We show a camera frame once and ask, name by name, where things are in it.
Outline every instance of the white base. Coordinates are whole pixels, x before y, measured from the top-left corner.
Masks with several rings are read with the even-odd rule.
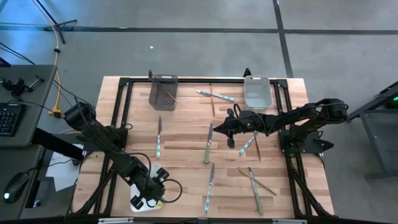
[[[156,172],[157,172],[160,168],[161,168],[160,164],[152,164],[152,168],[151,168],[151,170],[150,170],[150,177],[156,177],[156,176],[157,176]],[[131,200],[134,196],[137,196],[137,197],[138,197],[139,195],[140,195],[140,192],[138,191],[136,185],[133,184],[133,185],[130,187],[130,200]],[[133,212],[145,212],[145,211],[157,210],[157,209],[160,209],[160,208],[163,206],[163,203],[162,203],[162,202],[158,202],[157,205],[155,205],[155,204],[156,204],[156,201],[155,201],[155,200],[150,200],[150,201],[148,201],[148,204],[149,204],[149,205],[151,205],[151,206],[154,206],[154,205],[155,205],[154,208],[148,207],[147,202],[146,202],[146,199],[144,199],[144,198],[141,200],[141,202],[143,202],[144,205],[143,205],[139,210],[136,209],[136,208],[134,208],[134,206],[132,206],[132,205],[130,204],[131,210],[132,210]]]

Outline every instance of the wooden table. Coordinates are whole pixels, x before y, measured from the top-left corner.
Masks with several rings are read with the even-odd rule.
[[[287,79],[292,107],[308,103],[304,80]],[[104,77],[96,107],[97,120],[109,125],[112,118],[119,77]],[[279,149],[277,134],[266,137],[257,135],[262,161],[257,157],[255,144],[239,156],[238,151],[246,144],[252,133],[235,135],[235,148],[226,144],[226,136],[213,133],[210,163],[204,164],[206,140],[209,125],[221,124],[227,116],[227,108],[233,104],[214,98],[216,116],[213,117],[210,97],[198,94],[195,90],[210,91],[206,83],[179,83],[175,111],[156,111],[148,103],[150,83],[135,83],[132,89],[131,104],[127,123],[133,128],[129,131],[126,152],[143,152],[150,156],[152,163],[158,163],[170,172],[170,178],[183,185],[183,194],[175,203],[166,204],[160,210],[133,213],[130,209],[130,187],[120,178],[116,182],[112,217],[224,217],[224,218],[292,218],[294,217],[292,199],[285,158]],[[213,84],[213,92],[236,98],[244,106],[242,84]],[[282,103],[285,100],[281,91]],[[273,107],[264,111],[277,114],[275,98]],[[123,100],[119,112],[120,123],[123,112]],[[161,156],[155,158],[158,118],[162,117]],[[80,208],[98,185],[104,154],[94,152],[84,162],[78,179],[74,210]],[[215,183],[211,191],[210,211],[205,214],[205,201],[208,190],[211,163],[215,163]],[[331,198],[321,160],[309,154],[303,155],[303,164],[307,184],[324,208],[333,213]],[[251,167],[254,176],[269,186],[277,196],[258,185],[259,196],[264,208],[264,216],[258,214],[251,181],[238,172],[238,167]],[[178,195],[175,183],[166,184],[165,199],[171,200]],[[104,191],[104,201],[108,189]],[[302,193],[298,190],[300,208],[304,211]]]

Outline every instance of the computer mouse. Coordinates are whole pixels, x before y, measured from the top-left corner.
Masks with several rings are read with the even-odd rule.
[[[25,172],[17,173],[4,189],[3,199],[6,203],[14,203],[21,197],[26,184],[29,181],[29,174]]]

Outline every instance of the tripod stand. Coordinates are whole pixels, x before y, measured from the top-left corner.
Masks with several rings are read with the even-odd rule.
[[[42,5],[42,3],[39,0],[36,0],[37,3],[40,5],[40,7],[45,11],[45,13],[49,16],[49,18],[54,22],[55,27],[58,30],[58,33],[61,37],[61,41],[63,44],[66,44],[65,42],[65,38],[62,35],[62,28],[65,27],[65,25],[72,23],[72,22],[77,22],[77,19],[71,20],[71,21],[66,21],[66,22],[61,22],[61,23],[57,23],[55,21],[55,19],[51,16],[51,14],[46,10],[46,8]]]

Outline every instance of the concrete floor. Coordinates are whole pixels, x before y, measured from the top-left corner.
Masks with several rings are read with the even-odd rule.
[[[59,22],[79,26],[277,28],[272,0],[52,0],[42,1]],[[280,0],[286,29],[398,29],[393,0]],[[31,1],[9,1],[0,22],[46,24]],[[278,34],[67,32],[58,63],[62,85],[95,105],[105,75],[154,73],[286,77]],[[295,78],[310,101],[340,98],[353,111],[397,81],[396,35],[286,35]],[[51,64],[52,32],[0,31],[0,41],[38,64]],[[25,61],[1,51],[11,63]],[[52,108],[56,90],[46,106]],[[61,109],[67,110],[65,100]],[[46,111],[39,126],[68,129]],[[335,213],[344,218],[398,223],[398,179],[366,182],[378,165],[360,120],[323,128],[335,143],[325,153]]]

